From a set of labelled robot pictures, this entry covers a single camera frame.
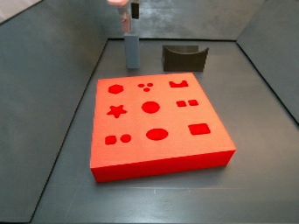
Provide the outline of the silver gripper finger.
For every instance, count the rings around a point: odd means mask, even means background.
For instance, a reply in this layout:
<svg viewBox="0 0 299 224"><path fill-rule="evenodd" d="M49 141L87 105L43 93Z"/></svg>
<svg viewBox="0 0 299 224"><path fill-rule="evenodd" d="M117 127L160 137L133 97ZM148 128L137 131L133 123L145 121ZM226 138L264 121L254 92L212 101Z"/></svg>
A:
<svg viewBox="0 0 299 224"><path fill-rule="evenodd" d="M127 13L126 7L119 7L117 9L118 15L119 15L119 23L121 23L121 30L125 33L130 32L130 15Z"/></svg>

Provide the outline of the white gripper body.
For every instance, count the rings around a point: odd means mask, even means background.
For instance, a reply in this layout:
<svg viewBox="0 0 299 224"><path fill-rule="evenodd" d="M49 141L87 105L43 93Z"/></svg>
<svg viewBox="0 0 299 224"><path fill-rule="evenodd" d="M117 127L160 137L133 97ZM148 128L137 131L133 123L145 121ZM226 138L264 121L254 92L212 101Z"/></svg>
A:
<svg viewBox="0 0 299 224"><path fill-rule="evenodd" d="M106 3L115 7L122 7L126 5L127 0L106 0Z"/></svg>

